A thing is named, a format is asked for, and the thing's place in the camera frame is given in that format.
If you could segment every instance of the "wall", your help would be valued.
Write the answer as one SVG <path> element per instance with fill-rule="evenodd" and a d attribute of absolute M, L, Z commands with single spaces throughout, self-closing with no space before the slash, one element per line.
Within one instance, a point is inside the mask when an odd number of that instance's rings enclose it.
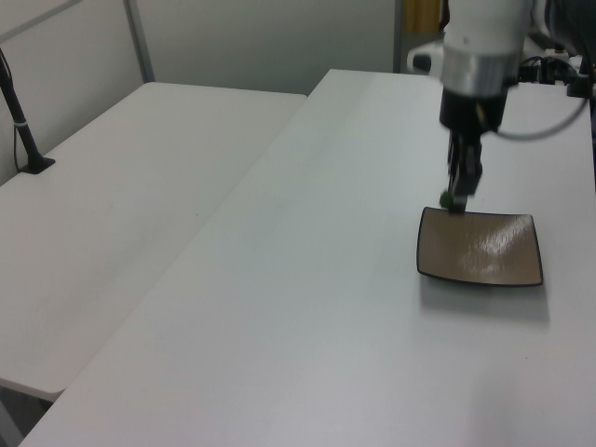
<path fill-rule="evenodd" d="M 2 49 L 43 154 L 142 84 L 123 0 L 82 0 Z M 2 98 L 0 184 L 13 175 L 12 118 Z"/>
<path fill-rule="evenodd" d="M 158 81 L 309 94 L 331 68 L 393 70 L 400 1 L 132 1 Z"/>

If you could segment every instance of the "black cable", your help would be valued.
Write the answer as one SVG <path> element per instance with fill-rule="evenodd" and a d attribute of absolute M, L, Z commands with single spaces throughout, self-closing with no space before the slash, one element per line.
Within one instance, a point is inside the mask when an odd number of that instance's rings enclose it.
<path fill-rule="evenodd" d="M 20 172 L 20 168 L 19 168 L 19 160 L 17 160 L 17 125 L 13 126 L 14 128 L 14 133 L 13 133 L 13 150 L 12 150 L 12 154 L 15 158 L 15 169 L 17 170 L 17 172 Z"/>
<path fill-rule="evenodd" d="M 589 85 L 590 85 L 589 91 L 592 92 L 594 90 L 594 65 L 593 65 L 592 60 L 589 56 L 588 45 L 586 44 L 586 41 L 584 40 L 583 36 L 577 31 L 577 28 L 574 26 L 573 22 L 569 18 L 569 14 L 567 14 L 566 9 L 563 9 L 563 10 L 565 12 L 565 16 L 566 16 L 565 18 L 567 20 L 567 25 L 569 26 L 571 32 L 576 35 L 576 41 L 581 46 L 581 51 L 583 53 L 582 56 L 585 58 L 586 62 L 588 63 L 588 67 L 589 67 L 588 78 L 589 78 Z M 491 129 L 491 130 L 498 137 L 501 137 L 506 140 L 513 140 L 516 142 L 531 142 L 534 140 L 542 140 L 544 138 L 551 137 L 551 136 L 556 135 L 557 133 L 561 132 L 562 130 L 567 129 L 569 126 L 571 126 L 573 123 L 576 122 L 576 120 L 581 116 L 581 114 L 584 111 L 584 109 L 586 108 L 586 106 L 589 104 L 589 100 L 590 100 L 591 96 L 592 95 L 590 94 L 590 97 L 585 98 L 584 101 L 581 102 L 579 107 L 577 107 L 577 109 L 571 115 L 569 115 L 569 117 L 567 119 L 565 119 L 562 123 L 559 123 L 558 125 L 553 126 L 550 129 L 542 130 L 542 131 L 539 131 L 536 133 L 528 133 L 525 135 L 503 132 L 500 129 Z M 479 114 L 480 115 L 479 118 L 482 120 L 482 116 L 484 115 L 484 113 L 482 110 L 480 110 L 480 112 L 481 113 Z"/>
<path fill-rule="evenodd" d="M 542 61 L 542 60 L 543 60 L 543 58 L 541 58 L 540 56 L 533 56 L 531 58 L 526 59 L 525 61 L 522 61 L 520 63 L 520 66 L 523 66 L 528 62 L 538 62 L 538 61 Z"/>

